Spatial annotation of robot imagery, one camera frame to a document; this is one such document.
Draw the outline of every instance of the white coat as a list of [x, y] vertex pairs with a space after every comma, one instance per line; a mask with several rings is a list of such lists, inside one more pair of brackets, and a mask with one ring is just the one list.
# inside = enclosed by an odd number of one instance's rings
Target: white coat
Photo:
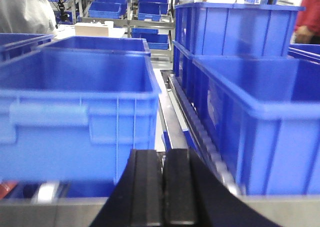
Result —
[[56, 34], [47, 0], [0, 0], [0, 33]]

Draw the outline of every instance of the metal shelving rack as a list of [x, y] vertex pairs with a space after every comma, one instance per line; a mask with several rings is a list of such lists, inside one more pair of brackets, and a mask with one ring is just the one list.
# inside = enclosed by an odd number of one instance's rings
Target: metal shelving rack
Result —
[[[79, 0], [64, 0], [64, 8], [66, 11], [70, 11], [72, 14], [72, 23], [77, 23], [76, 5]], [[50, 5], [54, 11], [59, 11], [57, 3], [50, 2]]]
[[145, 29], [159, 29], [159, 30], [168, 30], [169, 31], [169, 49], [152, 49], [152, 57], [170, 57], [170, 61], [173, 61], [173, 44], [172, 40], [175, 38], [175, 17], [173, 16], [172, 6], [176, 0], [171, 0], [170, 10], [167, 15], [161, 16], [161, 21], [146, 21], [146, 20], [137, 20], [136, 15], [134, 14], [134, 0], [128, 0], [127, 3], [127, 16], [124, 19], [109, 19], [109, 18], [95, 18], [88, 17], [88, 9], [90, 3], [86, 8], [83, 8], [82, 1], [79, 1], [79, 12], [82, 22], [104, 22], [104, 21], [113, 21], [114, 25], [117, 27], [127, 28], [128, 37], [131, 37], [132, 28], [145, 28]]

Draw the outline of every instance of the person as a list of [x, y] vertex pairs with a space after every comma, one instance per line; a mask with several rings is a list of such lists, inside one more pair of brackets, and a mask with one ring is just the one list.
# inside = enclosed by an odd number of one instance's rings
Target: person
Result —
[[56, 35], [56, 31], [48, 0], [0, 0], [0, 33]]
[[320, 44], [320, 0], [302, 0], [295, 25], [295, 42], [298, 44]]

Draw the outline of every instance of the red object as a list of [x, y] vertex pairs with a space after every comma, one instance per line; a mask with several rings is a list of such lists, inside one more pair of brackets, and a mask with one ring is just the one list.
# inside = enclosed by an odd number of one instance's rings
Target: red object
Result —
[[10, 193], [16, 187], [17, 182], [4, 182], [0, 183], [0, 200]]
[[320, 36], [320, 0], [302, 0], [301, 6], [306, 10], [298, 13], [295, 29], [307, 26], [316, 36]]

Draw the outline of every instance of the red sleeve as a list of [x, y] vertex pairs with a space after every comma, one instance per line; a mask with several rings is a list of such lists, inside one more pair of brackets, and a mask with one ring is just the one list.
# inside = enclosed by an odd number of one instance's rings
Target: red sleeve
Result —
[[301, 20], [301, 26], [307, 26], [309, 30], [320, 33], [320, 0], [302, 0], [302, 6], [306, 7]]

